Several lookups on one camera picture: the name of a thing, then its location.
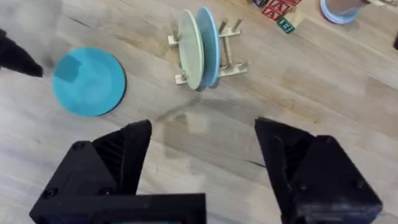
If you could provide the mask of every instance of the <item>screw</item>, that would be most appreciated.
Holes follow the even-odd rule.
[[[356,187],[358,190],[361,190],[361,191],[366,190],[365,181],[364,181],[364,180],[358,180],[358,181],[355,183],[355,187]]]
[[[50,199],[58,194],[58,188],[45,190],[42,194],[44,199]]]
[[[308,192],[308,190],[309,190],[308,185],[307,184],[303,184],[303,183],[298,185],[298,189],[301,192]]]
[[[113,189],[110,187],[104,187],[99,190],[98,195],[111,195],[113,193]]]
[[[80,149],[83,149],[84,146],[85,146],[85,143],[76,142],[76,143],[73,144],[72,149],[73,150],[80,150]]]

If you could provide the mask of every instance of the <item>green block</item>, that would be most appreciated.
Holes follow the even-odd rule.
[[[294,26],[284,17],[278,21],[278,26],[282,28],[286,34],[293,32],[295,29]]]

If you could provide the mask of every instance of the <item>wooden peg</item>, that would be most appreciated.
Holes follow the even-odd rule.
[[[235,23],[235,26],[232,28],[232,32],[235,32],[238,27],[241,25],[241,23],[243,22],[243,19],[238,19]]]
[[[249,62],[242,63],[238,68],[239,70],[246,70],[249,67]]]
[[[178,23],[174,19],[173,15],[170,15],[170,24],[171,24],[171,29],[172,29],[172,35],[173,35],[174,42],[178,42],[179,39],[180,39],[178,37]]]
[[[228,23],[228,19],[223,19],[221,22],[220,28],[218,29],[218,32],[221,34],[224,31],[224,28],[226,27]]]

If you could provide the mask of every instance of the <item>red block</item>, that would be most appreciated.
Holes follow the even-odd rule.
[[[296,6],[298,3],[301,2],[301,0],[283,0],[283,2]]]
[[[273,9],[279,13],[282,13],[282,14],[285,14],[292,7],[290,4],[287,4],[286,2],[283,2],[281,0],[272,0],[268,4],[268,6],[271,9]]]
[[[282,16],[281,13],[275,11],[274,9],[271,9],[269,6],[267,6],[267,7],[262,11],[262,13],[263,13],[266,17],[272,19],[273,21],[278,21],[279,18]]]

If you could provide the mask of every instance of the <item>toy block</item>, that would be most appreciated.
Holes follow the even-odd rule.
[[[274,9],[271,9],[269,6],[267,6],[262,13],[272,19],[273,21],[278,21],[280,19],[280,17],[282,17],[282,13],[279,13],[277,11],[275,11]]]
[[[252,1],[258,7],[264,7],[268,3],[268,0],[252,0]]]
[[[268,7],[281,14],[285,14],[292,6],[281,0],[271,0]]]
[[[296,6],[298,3],[300,3],[302,0],[283,0],[283,2]]]
[[[293,32],[304,20],[304,15],[294,6],[289,10],[283,18],[278,21],[278,26],[282,28],[286,34]]]

